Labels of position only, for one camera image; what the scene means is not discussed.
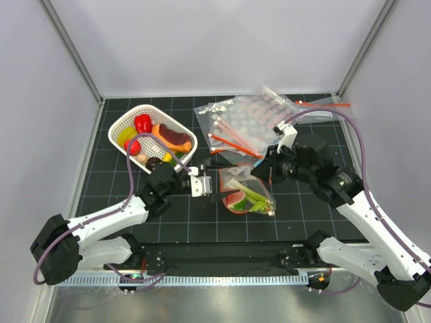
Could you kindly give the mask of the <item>toy steak orange brown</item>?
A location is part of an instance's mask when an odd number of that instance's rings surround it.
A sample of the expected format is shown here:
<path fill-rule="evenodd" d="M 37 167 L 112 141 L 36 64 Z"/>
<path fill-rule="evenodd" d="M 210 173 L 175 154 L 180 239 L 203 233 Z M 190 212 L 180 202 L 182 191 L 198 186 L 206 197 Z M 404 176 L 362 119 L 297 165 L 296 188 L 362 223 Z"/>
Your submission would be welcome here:
<path fill-rule="evenodd" d="M 173 131 L 165 124 L 155 124 L 152 127 L 152 134 L 174 152 L 188 153 L 192 149 L 191 138 L 188 134 Z"/>

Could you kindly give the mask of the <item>green toy celery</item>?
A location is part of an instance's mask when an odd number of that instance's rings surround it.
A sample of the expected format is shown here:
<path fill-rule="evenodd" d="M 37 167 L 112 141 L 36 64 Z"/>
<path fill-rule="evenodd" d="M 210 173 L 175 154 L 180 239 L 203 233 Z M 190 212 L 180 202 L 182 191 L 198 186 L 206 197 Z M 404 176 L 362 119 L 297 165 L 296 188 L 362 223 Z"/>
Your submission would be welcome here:
<path fill-rule="evenodd" d="M 274 216 L 275 201 L 261 182 L 254 180 L 240 182 L 232 178 L 224 185 L 224 191 L 227 190 L 241 190 L 247 197 L 246 210 L 243 212 L 232 211 L 233 213 L 260 213 Z"/>

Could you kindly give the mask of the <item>beige toy mushroom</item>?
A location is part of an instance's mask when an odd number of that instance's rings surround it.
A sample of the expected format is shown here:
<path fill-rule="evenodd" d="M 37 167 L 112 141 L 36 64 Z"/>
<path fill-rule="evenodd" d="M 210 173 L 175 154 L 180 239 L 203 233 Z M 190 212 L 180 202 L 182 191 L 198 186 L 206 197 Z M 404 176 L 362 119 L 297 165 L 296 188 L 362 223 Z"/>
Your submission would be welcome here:
<path fill-rule="evenodd" d="M 146 165 L 148 159 L 149 159 L 149 157 L 144 153 L 140 153 L 140 154 L 135 156 L 135 160 L 142 165 Z"/>

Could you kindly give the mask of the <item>zip bag with label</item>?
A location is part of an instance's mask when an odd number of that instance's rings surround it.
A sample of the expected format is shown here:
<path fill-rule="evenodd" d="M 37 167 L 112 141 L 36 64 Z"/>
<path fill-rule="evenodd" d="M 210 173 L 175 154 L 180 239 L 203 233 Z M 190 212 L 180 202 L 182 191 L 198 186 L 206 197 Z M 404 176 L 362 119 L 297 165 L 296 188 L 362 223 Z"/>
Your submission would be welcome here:
<path fill-rule="evenodd" d="M 330 95 L 311 101 L 296 100 L 299 111 L 311 110 L 298 118 L 298 124 L 323 124 L 343 120 L 339 114 L 345 114 L 350 119 L 354 119 L 351 104 L 344 103 L 339 96 Z"/>

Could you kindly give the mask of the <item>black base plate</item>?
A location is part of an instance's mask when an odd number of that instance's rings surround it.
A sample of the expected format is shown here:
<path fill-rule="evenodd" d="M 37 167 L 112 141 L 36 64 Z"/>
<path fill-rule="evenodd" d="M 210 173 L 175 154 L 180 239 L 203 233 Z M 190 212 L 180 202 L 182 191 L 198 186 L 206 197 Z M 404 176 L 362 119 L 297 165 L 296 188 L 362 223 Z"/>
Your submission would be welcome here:
<path fill-rule="evenodd" d="M 149 274 L 172 277 L 272 277 L 335 267 L 295 242 L 146 243 L 141 249 L 113 267 L 137 271 L 144 264 Z"/>

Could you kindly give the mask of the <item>toy watermelon slice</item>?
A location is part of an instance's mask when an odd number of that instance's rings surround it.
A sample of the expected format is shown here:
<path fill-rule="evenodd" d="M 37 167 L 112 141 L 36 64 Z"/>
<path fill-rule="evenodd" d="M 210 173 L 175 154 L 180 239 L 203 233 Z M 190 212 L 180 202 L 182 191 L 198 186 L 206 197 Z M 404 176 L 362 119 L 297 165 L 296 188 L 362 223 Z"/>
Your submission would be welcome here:
<path fill-rule="evenodd" d="M 246 210 L 247 197 L 246 194 L 239 190 L 238 192 L 229 194 L 225 198 L 227 208 L 234 212 L 243 212 Z"/>

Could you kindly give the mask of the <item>yellow toy fruit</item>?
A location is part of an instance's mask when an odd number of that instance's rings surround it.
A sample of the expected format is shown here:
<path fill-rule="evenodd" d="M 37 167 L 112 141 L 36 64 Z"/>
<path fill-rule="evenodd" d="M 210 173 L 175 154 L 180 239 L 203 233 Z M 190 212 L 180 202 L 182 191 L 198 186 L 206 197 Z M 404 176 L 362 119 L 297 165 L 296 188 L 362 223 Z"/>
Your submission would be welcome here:
<path fill-rule="evenodd" d="M 125 127 L 118 135 L 117 143 L 119 146 L 123 146 L 126 141 L 134 138 L 137 131 L 134 127 Z"/>

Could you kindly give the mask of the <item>clear orange zip bag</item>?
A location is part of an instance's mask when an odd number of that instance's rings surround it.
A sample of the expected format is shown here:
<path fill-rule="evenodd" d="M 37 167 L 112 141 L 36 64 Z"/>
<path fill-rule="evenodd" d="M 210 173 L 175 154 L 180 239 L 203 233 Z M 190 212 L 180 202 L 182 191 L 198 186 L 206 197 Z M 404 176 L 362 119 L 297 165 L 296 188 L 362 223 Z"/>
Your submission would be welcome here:
<path fill-rule="evenodd" d="M 258 213 L 274 217 L 275 199 L 251 171 L 252 167 L 246 164 L 218 170 L 220 192 L 228 193 L 222 202 L 234 214 Z"/>

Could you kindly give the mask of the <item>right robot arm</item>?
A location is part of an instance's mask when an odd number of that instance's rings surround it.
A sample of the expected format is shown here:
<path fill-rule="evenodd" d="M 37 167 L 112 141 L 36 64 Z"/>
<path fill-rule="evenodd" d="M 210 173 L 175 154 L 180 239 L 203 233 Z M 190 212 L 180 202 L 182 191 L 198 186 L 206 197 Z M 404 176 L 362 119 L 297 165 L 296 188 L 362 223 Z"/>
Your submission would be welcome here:
<path fill-rule="evenodd" d="M 252 175 L 269 184 L 285 179 L 309 184 L 318 199 L 349 220 L 374 248 L 367 253 L 318 231 L 303 257 L 310 266 L 334 264 L 374 285 L 393 308 L 405 312 L 430 290 L 430 255 L 413 243 L 377 205 L 352 168 L 335 166 L 328 145 L 301 135 L 272 145 Z"/>

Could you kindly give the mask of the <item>red toy bell pepper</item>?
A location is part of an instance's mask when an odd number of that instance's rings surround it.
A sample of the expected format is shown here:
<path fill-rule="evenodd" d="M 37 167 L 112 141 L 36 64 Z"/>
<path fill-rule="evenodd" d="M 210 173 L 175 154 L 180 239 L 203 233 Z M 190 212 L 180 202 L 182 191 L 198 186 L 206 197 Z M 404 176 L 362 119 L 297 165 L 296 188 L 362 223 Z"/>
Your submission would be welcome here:
<path fill-rule="evenodd" d="M 151 133 L 152 132 L 152 119 L 148 114 L 140 114 L 134 119 L 135 130 L 138 133 Z"/>

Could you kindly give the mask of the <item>red toy strawberry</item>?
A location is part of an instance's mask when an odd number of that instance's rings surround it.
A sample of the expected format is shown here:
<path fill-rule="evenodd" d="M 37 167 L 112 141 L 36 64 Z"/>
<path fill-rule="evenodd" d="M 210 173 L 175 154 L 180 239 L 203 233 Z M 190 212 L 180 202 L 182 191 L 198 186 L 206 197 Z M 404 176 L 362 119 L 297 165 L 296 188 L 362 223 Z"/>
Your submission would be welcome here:
<path fill-rule="evenodd" d="M 129 152 L 129 155 L 136 156 L 141 152 L 140 142 L 132 139 L 128 139 L 124 142 L 123 148 L 126 152 Z"/>

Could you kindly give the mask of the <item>white plastic basket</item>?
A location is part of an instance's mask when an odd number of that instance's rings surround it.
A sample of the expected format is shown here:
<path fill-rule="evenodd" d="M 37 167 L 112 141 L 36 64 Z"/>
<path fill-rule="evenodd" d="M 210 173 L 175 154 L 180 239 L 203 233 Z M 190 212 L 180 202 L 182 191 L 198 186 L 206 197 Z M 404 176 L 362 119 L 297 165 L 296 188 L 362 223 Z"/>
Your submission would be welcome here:
<path fill-rule="evenodd" d="M 178 133 L 186 133 L 190 136 L 192 142 L 192 149 L 188 153 L 182 153 L 183 155 L 181 156 L 181 158 L 179 158 L 179 160 L 186 166 L 188 162 L 191 161 L 192 156 L 198 146 L 196 135 L 194 135 L 192 131 L 182 125 L 179 121 L 167 115 L 167 113 L 162 112 L 160 109 L 149 104 L 142 104 L 132 108 L 130 111 L 124 113 L 124 115 L 122 115 L 110 126 L 108 130 L 108 139 L 114 145 L 114 147 L 116 147 L 123 155 L 127 154 L 123 146 L 121 147 L 118 145 L 117 138 L 119 133 L 125 127 L 135 128 L 134 119 L 140 114 L 148 114 L 152 119 L 153 126 L 155 124 L 165 124 L 169 129 L 173 131 L 176 131 Z M 160 144 L 160 142 L 151 137 L 140 137 L 137 140 L 140 142 L 141 145 L 140 153 L 144 153 L 148 157 L 158 157 L 162 159 L 167 154 L 167 150 Z M 145 167 L 145 165 L 142 165 L 135 160 L 135 156 L 131 156 L 130 160 L 147 174 L 151 173 Z"/>

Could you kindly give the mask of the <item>pile of zip bags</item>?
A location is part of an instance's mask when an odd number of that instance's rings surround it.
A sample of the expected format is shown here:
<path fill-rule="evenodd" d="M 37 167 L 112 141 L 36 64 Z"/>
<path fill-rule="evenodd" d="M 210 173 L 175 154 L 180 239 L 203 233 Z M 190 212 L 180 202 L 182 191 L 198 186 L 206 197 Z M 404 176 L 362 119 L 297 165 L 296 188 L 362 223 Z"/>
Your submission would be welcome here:
<path fill-rule="evenodd" d="M 194 109 L 211 154 L 233 164 L 261 161 L 279 137 L 273 128 L 299 109 L 291 99 L 261 86 L 253 95 L 241 95 Z"/>

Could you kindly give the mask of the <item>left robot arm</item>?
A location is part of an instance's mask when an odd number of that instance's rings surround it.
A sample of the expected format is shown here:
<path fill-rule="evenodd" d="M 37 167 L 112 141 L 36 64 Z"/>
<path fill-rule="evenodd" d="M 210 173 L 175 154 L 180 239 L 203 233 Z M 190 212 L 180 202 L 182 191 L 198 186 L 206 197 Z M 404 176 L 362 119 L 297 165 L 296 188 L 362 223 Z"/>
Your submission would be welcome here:
<path fill-rule="evenodd" d="M 33 274 L 37 285 L 57 285 L 86 267 L 123 264 L 135 269 L 143 260 L 139 242 L 130 234 L 108 240 L 122 229 L 161 216 L 171 207 L 168 196 L 185 192 L 204 196 L 211 202 L 224 197 L 214 193 L 207 170 L 231 168 L 229 162 L 205 160 L 198 167 L 177 172 L 168 162 L 156 163 L 138 191 L 115 205 L 89 215 L 64 219 L 50 217 L 36 236 L 30 252 L 36 261 Z"/>

